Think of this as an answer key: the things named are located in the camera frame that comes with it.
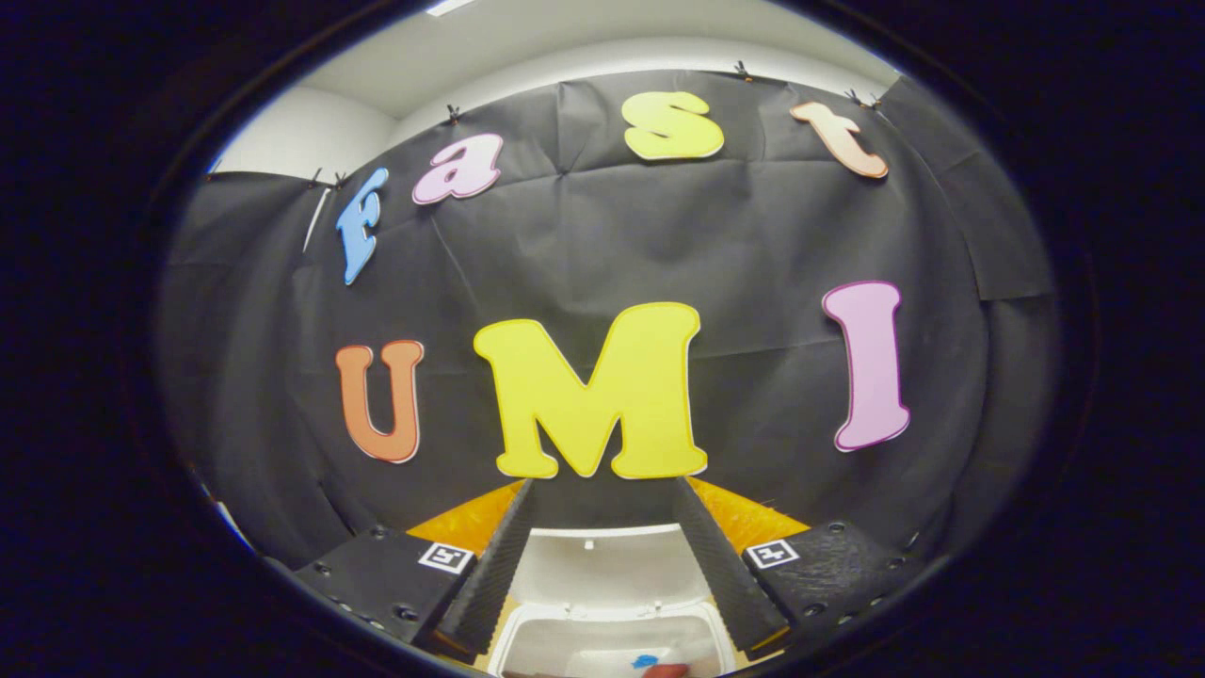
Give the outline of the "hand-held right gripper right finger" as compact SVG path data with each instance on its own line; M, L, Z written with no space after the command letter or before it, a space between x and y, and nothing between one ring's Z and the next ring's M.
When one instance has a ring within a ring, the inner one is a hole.
M807 527L750 499L678 477L674 518L731 643L746 655L815 652L909 586L918 558L845 520Z

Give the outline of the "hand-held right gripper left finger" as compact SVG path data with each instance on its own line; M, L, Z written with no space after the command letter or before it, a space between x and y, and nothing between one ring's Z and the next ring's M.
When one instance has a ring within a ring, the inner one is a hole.
M484 546L374 526L294 574L308 592L396 642L477 658L490 639L534 521L530 481L490 499Z

